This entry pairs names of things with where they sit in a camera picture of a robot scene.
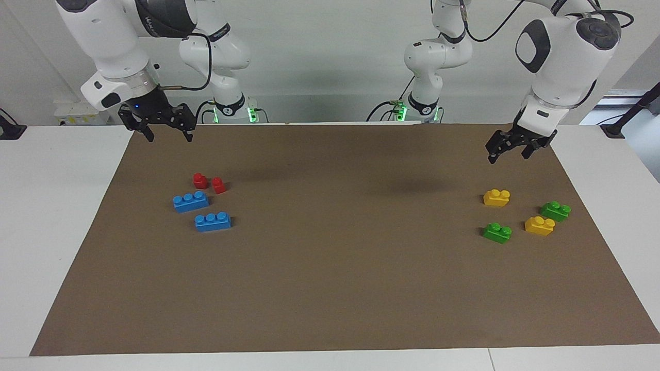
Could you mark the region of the green two-stud toy block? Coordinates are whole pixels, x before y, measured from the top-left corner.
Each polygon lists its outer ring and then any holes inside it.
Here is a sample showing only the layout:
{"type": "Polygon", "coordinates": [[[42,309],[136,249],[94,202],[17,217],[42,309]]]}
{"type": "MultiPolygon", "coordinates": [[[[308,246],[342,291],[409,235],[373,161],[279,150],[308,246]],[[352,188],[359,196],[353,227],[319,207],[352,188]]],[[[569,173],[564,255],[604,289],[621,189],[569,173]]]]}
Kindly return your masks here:
{"type": "Polygon", "coordinates": [[[482,236],[490,241],[504,244],[510,240],[513,230],[509,226],[499,223],[488,223],[483,229],[482,236]]]}
{"type": "Polygon", "coordinates": [[[570,206],[563,205],[556,200],[552,200],[541,207],[539,214],[556,222],[563,222],[568,218],[568,216],[570,216],[570,213],[570,206]]]}

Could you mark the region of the blue three-stud toy block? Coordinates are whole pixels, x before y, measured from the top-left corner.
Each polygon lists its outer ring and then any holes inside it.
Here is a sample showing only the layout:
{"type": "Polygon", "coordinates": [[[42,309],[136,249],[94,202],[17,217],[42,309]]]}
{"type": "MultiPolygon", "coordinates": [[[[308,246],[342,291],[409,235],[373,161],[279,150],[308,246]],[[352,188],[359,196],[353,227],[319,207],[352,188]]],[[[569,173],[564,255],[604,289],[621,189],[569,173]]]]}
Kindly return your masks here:
{"type": "Polygon", "coordinates": [[[209,206],[208,196],[205,192],[196,191],[173,197],[173,207],[177,213],[188,213],[209,206]]]}
{"type": "Polygon", "coordinates": [[[232,227],[231,216],[228,213],[198,214],[195,219],[195,228],[198,232],[210,232],[229,229],[232,227]]]}

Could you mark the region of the yellow two-stud toy block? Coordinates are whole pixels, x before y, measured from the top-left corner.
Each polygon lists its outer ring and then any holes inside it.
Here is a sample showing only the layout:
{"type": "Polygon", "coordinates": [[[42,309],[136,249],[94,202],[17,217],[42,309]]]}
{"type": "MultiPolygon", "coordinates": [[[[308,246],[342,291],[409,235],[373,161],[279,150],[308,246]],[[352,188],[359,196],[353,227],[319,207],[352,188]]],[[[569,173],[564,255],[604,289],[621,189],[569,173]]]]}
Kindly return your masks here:
{"type": "Polygon", "coordinates": [[[542,216],[530,217],[524,223],[525,231],[537,235],[549,235],[554,232],[556,221],[542,216]]]}
{"type": "Polygon", "coordinates": [[[485,193],[483,196],[483,202],[488,206],[504,207],[509,203],[510,196],[511,193],[509,190],[492,189],[485,193]]]}

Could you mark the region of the black stand with clamp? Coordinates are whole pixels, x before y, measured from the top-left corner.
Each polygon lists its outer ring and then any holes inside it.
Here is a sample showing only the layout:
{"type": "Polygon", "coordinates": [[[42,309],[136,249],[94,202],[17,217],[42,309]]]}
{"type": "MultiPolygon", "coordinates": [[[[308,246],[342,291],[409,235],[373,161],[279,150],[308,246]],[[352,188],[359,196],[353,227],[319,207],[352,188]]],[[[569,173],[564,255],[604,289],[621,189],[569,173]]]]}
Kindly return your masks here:
{"type": "Polygon", "coordinates": [[[639,114],[643,109],[648,109],[651,106],[657,108],[657,113],[660,114],[660,81],[646,94],[644,94],[637,103],[635,103],[627,112],[620,115],[614,124],[599,124],[603,133],[610,139],[625,139],[622,130],[631,119],[639,114]]]}

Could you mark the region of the black table clamp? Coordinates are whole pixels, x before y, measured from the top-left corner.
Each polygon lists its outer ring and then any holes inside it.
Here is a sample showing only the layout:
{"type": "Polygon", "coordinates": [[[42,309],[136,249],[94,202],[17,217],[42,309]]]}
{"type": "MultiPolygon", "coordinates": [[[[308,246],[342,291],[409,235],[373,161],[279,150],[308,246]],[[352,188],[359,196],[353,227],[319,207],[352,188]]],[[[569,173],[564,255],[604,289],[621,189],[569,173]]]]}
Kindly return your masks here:
{"type": "Polygon", "coordinates": [[[27,126],[19,124],[6,110],[0,108],[0,140],[17,140],[27,126]]]}

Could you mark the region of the brown paper mat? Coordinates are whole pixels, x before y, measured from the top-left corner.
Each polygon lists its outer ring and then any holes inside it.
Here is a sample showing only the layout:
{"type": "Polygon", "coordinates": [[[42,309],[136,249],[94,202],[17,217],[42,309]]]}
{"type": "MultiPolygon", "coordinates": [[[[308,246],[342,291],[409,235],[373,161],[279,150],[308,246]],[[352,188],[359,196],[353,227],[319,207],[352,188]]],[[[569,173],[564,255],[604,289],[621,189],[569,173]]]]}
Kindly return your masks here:
{"type": "Polygon", "coordinates": [[[551,148],[489,164],[490,125],[153,131],[130,139],[32,356],[660,343],[551,148]],[[492,189],[509,203],[485,205],[492,189]],[[196,191],[209,206],[177,213],[196,191]],[[552,200],[568,218],[526,232],[552,200]],[[231,228],[196,230],[220,212],[231,228]]]}

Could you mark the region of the white wall box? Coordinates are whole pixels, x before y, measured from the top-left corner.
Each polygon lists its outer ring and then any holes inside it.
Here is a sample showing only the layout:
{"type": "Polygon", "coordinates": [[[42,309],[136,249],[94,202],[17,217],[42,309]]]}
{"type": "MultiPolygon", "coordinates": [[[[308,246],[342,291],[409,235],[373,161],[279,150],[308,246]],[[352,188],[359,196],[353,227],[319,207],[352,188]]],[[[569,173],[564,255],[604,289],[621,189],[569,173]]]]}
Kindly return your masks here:
{"type": "Polygon", "coordinates": [[[59,125],[117,125],[108,111],[99,111],[89,103],[54,101],[54,107],[59,125]]]}

